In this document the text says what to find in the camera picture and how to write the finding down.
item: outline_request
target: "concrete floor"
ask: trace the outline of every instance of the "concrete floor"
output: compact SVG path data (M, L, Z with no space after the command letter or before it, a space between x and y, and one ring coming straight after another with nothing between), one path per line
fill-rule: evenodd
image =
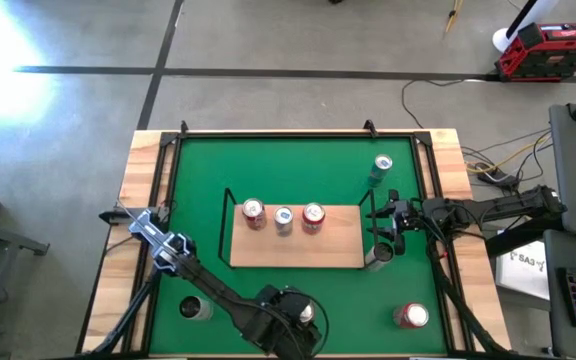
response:
M494 30L517 13L505 0L466 1L451 33L452 1L186 0L169 67L486 73ZM153 67L173 0L0 1L0 224L52 247L20 256L0 305L0 354L72 354L150 76L10 74L15 65ZM551 20L576 21L561 0ZM405 81L163 78L149 129L413 128ZM406 104L428 128L457 128L473 148L548 126L551 104L576 102L576 84L411 85ZM490 151L500 160L514 143ZM545 174L523 184L556 186ZM529 165L527 173L536 173ZM478 199L500 194L474 186ZM549 345L547 313L502 303L513 348Z

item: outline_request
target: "wooden plank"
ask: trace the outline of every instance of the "wooden plank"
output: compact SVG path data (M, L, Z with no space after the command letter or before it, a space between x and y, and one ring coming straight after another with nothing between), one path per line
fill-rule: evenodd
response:
M289 207L293 231L277 235L273 216L277 208ZM302 230L303 205L266 204L267 225L252 230L242 205L234 208L230 264L241 267L361 268L364 265L359 206L323 205L326 218L317 234Z
M312 130L191 130L190 134L196 135L209 135L209 134L224 134L224 133L242 133L242 132L257 132L264 133L295 133L295 132L344 132L355 134L368 134L367 130L355 129L312 129ZM380 133L410 133L420 131L419 129L380 129ZM428 129L432 135L433 150L437 167L439 170L439 178L441 182L443 196L452 199L470 199L472 192L468 176L465 171L463 155L459 146L457 132L454 129ZM122 184L122 202L127 206L146 206L150 186L152 184L152 172L154 171L154 164L156 161L157 151L156 147L159 144L159 137L162 131L147 130L135 132L133 144L128 158L128 165L126 167L126 174ZM427 192L432 194L432 183L428 171L428 163L424 162L425 156L422 150L422 170L424 172L424 182ZM169 162L171 156L167 156L167 166L165 169L169 171ZM162 183L162 189L167 187L167 181ZM471 232L477 232L475 229L469 229ZM133 256L135 259L138 253L138 247L126 247L122 249L126 256ZM510 340L506 331L506 326L499 305L499 298L497 296L497 289L492 277L492 272L489 271L490 265L488 263L488 256L486 254L486 247L481 239L473 236L461 236L455 240L455 253L457 262L459 264L459 271L461 274L462 285L464 288L466 303L473 310L475 316L479 319L483 327L491 334L491 336L502 346L510 348ZM106 288L106 282L102 279L112 278L127 278L131 279L130 285L125 285L123 288L130 289L132 286L132 277L134 277L134 266L127 262L123 264L116 261L109 261L106 259L102 268L100 281L97 287L97 296L93 306L101 306L104 309L113 309L110 312L94 313L90 317L88 323L88 331L84 342L84 350L94 348L105 334L114 326L116 321L125 310L128 300L119 296L117 293L103 294ZM463 346L463 339L461 339L461 329L459 326L459 317L450 306L449 315L451 323L453 324L453 332L458 344ZM143 316L137 322L137 332L143 331Z

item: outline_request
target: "red soda can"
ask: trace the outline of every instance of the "red soda can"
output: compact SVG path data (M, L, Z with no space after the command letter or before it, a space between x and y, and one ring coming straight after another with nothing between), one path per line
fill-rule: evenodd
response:
M326 218L326 212L323 206L317 203L310 203L304 206L304 213L302 216L302 227L307 234L316 234L321 230Z
M424 327L428 322L428 310L419 303L408 303L395 309L393 320L395 324L405 329Z
M252 198L244 201L242 212L249 228L260 230L266 226L266 209L261 200Z

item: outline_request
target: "white paper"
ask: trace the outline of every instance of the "white paper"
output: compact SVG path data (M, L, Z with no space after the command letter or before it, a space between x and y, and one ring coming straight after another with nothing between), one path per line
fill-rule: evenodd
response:
M544 243L535 241L499 256L495 282L508 289L550 300Z

